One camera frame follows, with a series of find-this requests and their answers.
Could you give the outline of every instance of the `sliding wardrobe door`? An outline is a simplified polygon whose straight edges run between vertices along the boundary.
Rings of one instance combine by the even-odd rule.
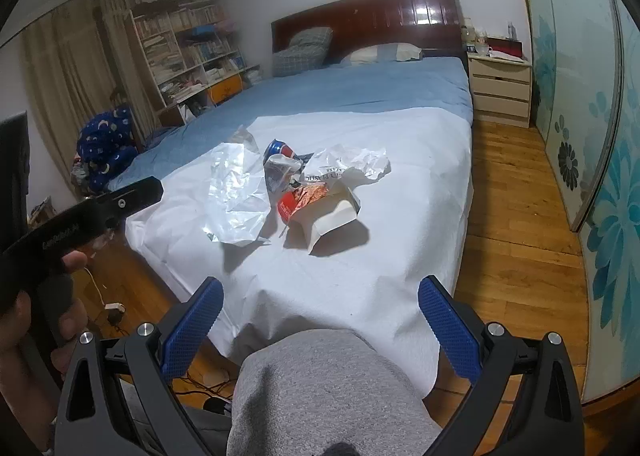
[[[580,229],[590,298],[585,401],[640,376],[640,31],[622,2],[616,5],[623,40],[620,123]]]
[[[614,0],[551,1],[556,90],[546,154],[575,230],[593,199],[600,159],[608,157],[607,130],[618,92],[618,20]]]
[[[532,61],[532,121],[546,140],[556,92],[556,23],[551,0],[527,0]]]

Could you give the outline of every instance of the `orange drawer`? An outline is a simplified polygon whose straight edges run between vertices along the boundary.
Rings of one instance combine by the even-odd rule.
[[[242,91],[242,78],[236,74],[209,87],[209,96],[215,103],[220,103],[240,91]]]

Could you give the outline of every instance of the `person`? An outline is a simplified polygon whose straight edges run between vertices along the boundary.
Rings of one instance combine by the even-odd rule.
[[[72,252],[63,261],[74,271],[86,257]],[[0,392],[44,452],[57,404],[49,403],[20,358],[17,344],[29,324],[30,300],[21,292],[0,317]],[[75,336],[87,325],[79,299],[59,325],[69,343],[51,360],[64,374]],[[135,388],[122,386],[146,451],[161,455]],[[406,375],[349,330],[302,331],[250,355],[236,383],[230,430],[226,417],[184,409],[215,455],[420,456],[440,433]]]
[[[79,251],[63,258],[69,272],[81,269],[86,261],[86,255]],[[84,305],[77,298],[60,316],[60,334],[68,343],[52,352],[51,362],[63,375],[76,346],[75,336],[86,328],[87,322]],[[44,451],[49,447],[50,426],[58,412],[58,404],[52,404],[31,377],[18,350],[18,343],[30,325],[31,300],[26,292],[21,291],[14,306],[0,317],[0,393],[31,441]]]

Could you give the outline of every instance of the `white sheet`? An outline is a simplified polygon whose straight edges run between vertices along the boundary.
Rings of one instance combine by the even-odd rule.
[[[181,301],[207,276],[224,287],[209,332],[222,355],[249,354],[310,328],[350,328],[408,375],[421,396],[435,382],[439,344],[418,309],[420,280],[435,274],[453,292],[471,203],[471,129],[444,109],[377,114],[321,112],[257,118],[260,149],[273,138],[298,153],[342,143],[386,148],[391,171],[354,192],[357,221],[331,232],[308,255],[302,231],[273,211],[262,236],[244,248],[202,232],[207,154],[162,180],[162,201],[131,216],[126,236]]]

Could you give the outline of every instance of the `hand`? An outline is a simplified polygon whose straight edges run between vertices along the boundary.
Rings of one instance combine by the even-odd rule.
[[[63,257],[63,261],[66,270],[71,273],[84,268],[86,255],[73,251]],[[0,393],[31,441],[38,449],[45,451],[50,438],[49,425],[56,417],[58,404],[50,402],[20,355],[18,343],[26,335],[30,324],[31,300],[22,291],[14,307],[0,317]],[[87,325],[86,310],[80,299],[75,299],[60,317],[59,325],[60,334],[70,342],[52,352],[51,362],[64,374],[76,345],[74,337]]]

